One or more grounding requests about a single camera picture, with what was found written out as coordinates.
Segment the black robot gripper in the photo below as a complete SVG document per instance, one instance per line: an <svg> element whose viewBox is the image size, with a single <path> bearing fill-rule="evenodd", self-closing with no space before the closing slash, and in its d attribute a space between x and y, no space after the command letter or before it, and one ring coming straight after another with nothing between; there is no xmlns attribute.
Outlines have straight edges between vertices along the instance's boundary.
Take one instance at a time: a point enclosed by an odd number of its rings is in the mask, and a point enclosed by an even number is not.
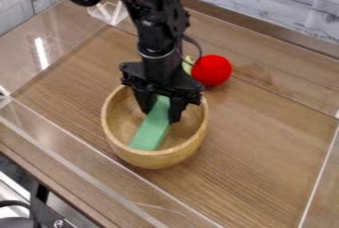
<svg viewBox="0 0 339 228"><path fill-rule="evenodd" d="M156 95L170 98L168 119L178 123L186 104L202 102L203 84L183 69L178 52L164 57L142 57L142 61L127 61L119 65L122 83L134 90L140 110L147 114L156 102Z"/></svg>

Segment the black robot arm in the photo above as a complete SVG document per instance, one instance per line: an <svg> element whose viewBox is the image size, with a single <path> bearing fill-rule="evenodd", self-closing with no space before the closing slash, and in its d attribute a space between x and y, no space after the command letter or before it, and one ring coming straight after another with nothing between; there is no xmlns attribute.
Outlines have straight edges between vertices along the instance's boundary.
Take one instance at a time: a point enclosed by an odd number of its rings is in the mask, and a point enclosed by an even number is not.
<svg viewBox="0 0 339 228"><path fill-rule="evenodd" d="M139 61L119 65L122 83L132 88L140 110L150 112L156 97L170 98L168 120L176 123L191 104L202 103L204 85L183 69L183 43L192 39L190 12L182 0L120 0L138 34Z"/></svg>

